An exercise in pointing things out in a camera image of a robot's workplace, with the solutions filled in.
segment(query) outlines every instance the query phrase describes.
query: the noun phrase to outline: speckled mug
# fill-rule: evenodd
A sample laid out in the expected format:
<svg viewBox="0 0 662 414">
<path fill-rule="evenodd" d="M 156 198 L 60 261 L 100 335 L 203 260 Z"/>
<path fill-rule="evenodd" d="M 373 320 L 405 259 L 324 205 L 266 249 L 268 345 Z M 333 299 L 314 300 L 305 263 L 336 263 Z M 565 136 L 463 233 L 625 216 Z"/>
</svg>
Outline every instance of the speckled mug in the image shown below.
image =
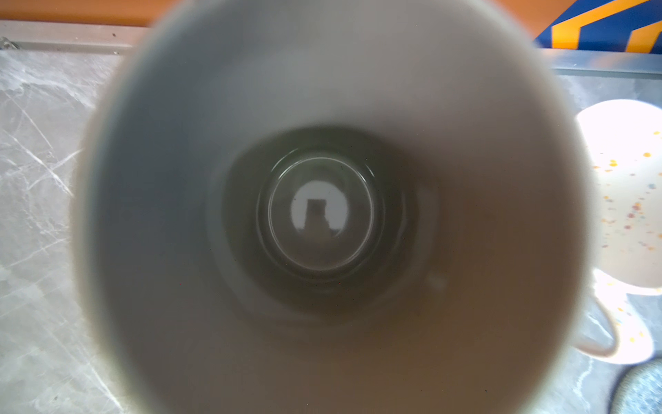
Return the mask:
<svg viewBox="0 0 662 414">
<path fill-rule="evenodd" d="M 662 294 L 662 109 L 615 99 L 581 111 L 577 122 L 602 223 L 593 289 L 614 333 L 610 348 L 586 342 L 577 348 L 606 362 L 636 364 L 653 355 L 653 339 L 627 294 Z"/>
</svg>

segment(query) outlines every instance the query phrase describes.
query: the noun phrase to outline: ceramic cup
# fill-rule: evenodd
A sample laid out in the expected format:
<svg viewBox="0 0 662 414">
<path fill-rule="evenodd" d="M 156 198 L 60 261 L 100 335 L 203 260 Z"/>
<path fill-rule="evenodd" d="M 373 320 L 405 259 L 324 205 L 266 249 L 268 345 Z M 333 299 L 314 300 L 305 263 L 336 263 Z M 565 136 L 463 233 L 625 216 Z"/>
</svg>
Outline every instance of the ceramic cup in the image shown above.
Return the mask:
<svg viewBox="0 0 662 414">
<path fill-rule="evenodd" d="M 590 269 L 590 171 L 538 59 L 475 1 L 180 6 L 110 87 L 72 214 L 81 300 L 133 394 L 186 414 L 525 406 Z M 295 203 L 314 180 L 327 194 Z M 361 239 L 330 242 L 348 223 Z"/>
<path fill-rule="evenodd" d="M 662 294 L 662 109 L 616 99 L 586 108 L 577 122 L 602 223 L 594 292 L 614 333 L 610 348 L 577 347 L 599 360 L 636 364 L 653 355 L 653 339 L 627 294 Z"/>
</svg>

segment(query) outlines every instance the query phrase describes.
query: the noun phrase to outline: gray sponge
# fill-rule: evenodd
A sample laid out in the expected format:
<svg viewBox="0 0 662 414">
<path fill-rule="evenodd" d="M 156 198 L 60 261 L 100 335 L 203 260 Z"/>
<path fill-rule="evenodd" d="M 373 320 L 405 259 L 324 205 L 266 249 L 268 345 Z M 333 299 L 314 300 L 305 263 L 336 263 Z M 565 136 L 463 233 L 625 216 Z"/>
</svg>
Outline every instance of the gray sponge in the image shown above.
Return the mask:
<svg viewBox="0 0 662 414">
<path fill-rule="evenodd" d="M 662 358 L 632 368 L 614 392 L 610 414 L 662 413 Z"/>
</svg>

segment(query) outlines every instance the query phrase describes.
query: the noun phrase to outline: marble countertop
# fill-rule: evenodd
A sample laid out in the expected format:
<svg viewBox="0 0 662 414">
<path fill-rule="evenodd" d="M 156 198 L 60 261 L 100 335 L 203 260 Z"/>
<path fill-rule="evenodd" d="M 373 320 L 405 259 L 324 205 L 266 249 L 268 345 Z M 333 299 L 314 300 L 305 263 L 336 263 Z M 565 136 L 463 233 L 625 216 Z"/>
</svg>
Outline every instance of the marble countertop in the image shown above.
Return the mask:
<svg viewBox="0 0 662 414">
<path fill-rule="evenodd" d="M 90 337 L 70 252 L 71 177 L 85 124 L 122 60 L 0 50 L 0 411 L 138 413 Z M 558 76 L 579 112 L 607 99 L 662 107 L 662 79 Z M 662 297 L 633 297 L 662 350 Z M 609 343 L 587 305 L 581 333 Z M 608 412 L 627 366 L 569 350 L 533 414 Z"/>
</svg>

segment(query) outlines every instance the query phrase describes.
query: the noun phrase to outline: blue and orange pattern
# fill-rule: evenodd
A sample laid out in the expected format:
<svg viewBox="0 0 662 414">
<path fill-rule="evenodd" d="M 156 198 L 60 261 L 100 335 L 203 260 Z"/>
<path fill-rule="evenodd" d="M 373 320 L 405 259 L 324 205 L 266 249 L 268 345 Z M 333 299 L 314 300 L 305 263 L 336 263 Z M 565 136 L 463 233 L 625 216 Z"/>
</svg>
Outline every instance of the blue and orange pattern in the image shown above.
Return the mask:
<svg viewBox="0 0 662 414">
<path fill-rule="evenodd" d="M 662 54 L 662 0 L 577 0 L 536 40 L 545 48 Z"/>
</svg>

